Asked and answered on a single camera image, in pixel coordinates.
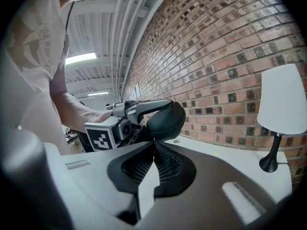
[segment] black lamp base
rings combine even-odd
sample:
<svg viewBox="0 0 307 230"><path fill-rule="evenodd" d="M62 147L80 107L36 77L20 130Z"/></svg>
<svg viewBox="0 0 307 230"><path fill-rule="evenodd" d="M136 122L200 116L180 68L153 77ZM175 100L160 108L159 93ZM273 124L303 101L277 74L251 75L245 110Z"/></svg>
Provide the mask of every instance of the black lamp base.
<svg viewBox="0 0 307 230"><path fill-rule="evenodd" d="M280 142L282 140L282 136L275 135L274 136L274 142L271 148L271 151L267 156L260 159L259 166L262 168L263 171L272 173L277 170L278 163L277 163L277 151L280 145Z"/></svg>

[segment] ceiling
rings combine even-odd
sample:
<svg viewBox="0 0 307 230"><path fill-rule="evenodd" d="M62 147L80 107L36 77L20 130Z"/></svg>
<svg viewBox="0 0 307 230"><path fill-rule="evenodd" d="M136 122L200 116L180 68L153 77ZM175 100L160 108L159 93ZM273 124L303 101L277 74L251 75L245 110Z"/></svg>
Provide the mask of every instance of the ceiling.
<svg viewBox="0 0 307 230"><path fill-rule="evenodd" d="M97 58L72 63L65 67L69 93L85 103L118 98L136 47L162 1L82 0L75 2L68 25L70 38L68 57L95 52ZM65 24L69 10L70 5L61 13ZM95 92L109 94L88 96Z"/></svg>

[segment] white lampshade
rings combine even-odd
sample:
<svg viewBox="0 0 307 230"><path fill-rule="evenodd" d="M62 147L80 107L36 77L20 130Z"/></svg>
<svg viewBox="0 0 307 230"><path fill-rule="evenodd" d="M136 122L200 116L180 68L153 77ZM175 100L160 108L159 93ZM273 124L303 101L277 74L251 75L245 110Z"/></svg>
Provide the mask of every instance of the white lampshade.
<svg viewBox="0 0 307 230"><path fill-rule="evenodd" d="M307 101L295 64L262 72L258 122L265 128L288 135L307 130Z"/></svg>

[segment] ceiling light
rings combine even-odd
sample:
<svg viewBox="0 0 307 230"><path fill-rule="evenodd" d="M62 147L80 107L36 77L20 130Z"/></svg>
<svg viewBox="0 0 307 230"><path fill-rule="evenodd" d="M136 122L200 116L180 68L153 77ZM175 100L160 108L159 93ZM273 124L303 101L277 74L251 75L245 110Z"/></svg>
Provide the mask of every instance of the ceiling light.
<svg viewBox="0 0 307 230"><path fill-rule="evenodd" d="M79 55L79 56L67 58L66 61L65 61L65 65L75 63L75 62L78 62L78 61L88 60L88 59L96 59L96 54L95 53L89 53L89 54L84 54L84 55Z"/></svg>
<svg viewBox="0 0 307 230"><path fill-rule="evenodd" d="M100 92L100 93L88 94L88 96L99 95L99 94L109 94L109 92Z"/></svg>

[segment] table lamp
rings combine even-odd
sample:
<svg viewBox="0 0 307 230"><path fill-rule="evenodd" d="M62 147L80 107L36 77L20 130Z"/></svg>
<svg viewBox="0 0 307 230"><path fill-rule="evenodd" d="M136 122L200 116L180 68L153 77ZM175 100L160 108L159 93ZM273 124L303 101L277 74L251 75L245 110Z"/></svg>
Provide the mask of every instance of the table lamp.
<svg viewBox="0 0 307 230"><path fill-rule="evenodd" d="M276 132L271 151L259 162L265 172L278 168L277 151L282 135L296 135L307 130L307 101L295 64L262 72L261 101L257 121Z"/></svg>

